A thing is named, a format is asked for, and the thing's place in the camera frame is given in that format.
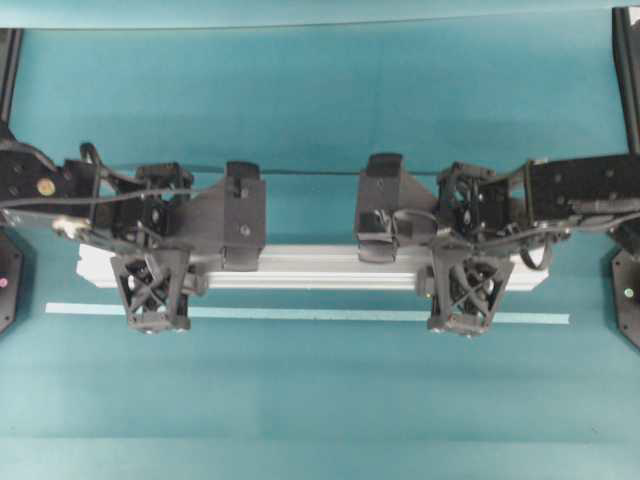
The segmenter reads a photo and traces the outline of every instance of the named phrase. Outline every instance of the screw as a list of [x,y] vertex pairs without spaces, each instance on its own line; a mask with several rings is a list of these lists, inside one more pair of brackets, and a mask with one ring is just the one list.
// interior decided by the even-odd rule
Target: screw
[[51,195],[56,193],[56,185],[51,181],[50,178],[41,178],[40,180],[38,180],[36,187],[40,195],[42,195],[43,197],[50,197]]

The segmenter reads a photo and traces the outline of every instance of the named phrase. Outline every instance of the teal background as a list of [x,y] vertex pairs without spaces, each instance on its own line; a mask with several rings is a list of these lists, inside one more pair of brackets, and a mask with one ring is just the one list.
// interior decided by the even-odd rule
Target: teal background
[[[59,162],[91,140],[110,165],[180,161],[202,183],[229,159],[350,172],[393,150],[431,172],[624,152],[610,23],[601,9],[30,30],[12,129]],[[267,182],[271,242],[352,242],[355,177]],[[614,324],[604,237],[558,246],[551,278],[505,299],[505,312],[570,313],[570,326],[502,324],[473,341],[420,324],[261,319],[147,337],[124,319],[45,315],[47,301],[119,299],[71,274],[74,245],[14,238],[28,261],[19,320],[0,338],[0,478],[640,473],[640,354]],[[429,309],[408,293],[211,292],[193,304]]]

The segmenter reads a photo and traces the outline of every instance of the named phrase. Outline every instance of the silver metal bar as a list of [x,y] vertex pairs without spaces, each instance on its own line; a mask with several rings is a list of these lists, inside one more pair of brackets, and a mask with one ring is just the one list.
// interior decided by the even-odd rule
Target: silver metal bar
[[[80,246],[78,275],[102,288],[115,288],[109,258],[111,252]],[[528,291],[547,278],[546,271],[529,270],[519,257],[508,289]],[[398,251],[394,263],[373,264],[358,260],[355,245],[268,245],[256,272],[217,271],[209,274],[209,288],[296,290],[414,290],[416,272],[431,264],[424,247]]]

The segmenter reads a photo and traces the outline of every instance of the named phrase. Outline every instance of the black bracket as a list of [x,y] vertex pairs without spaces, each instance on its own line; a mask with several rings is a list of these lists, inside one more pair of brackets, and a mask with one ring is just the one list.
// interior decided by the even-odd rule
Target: black bracket
[[611,261],[618,328],[640,348],[640,263],[622,250]]
[[21,274],[22,253],[0,232],[0,333],[16,318]]
[[402,155],[372,155],[358,183],[354,233],[360,260],[393,262],[399,246],[425,244],[435,235],[436,223],[410,212],[431,212],[437,203],[438,199],[404,170]]

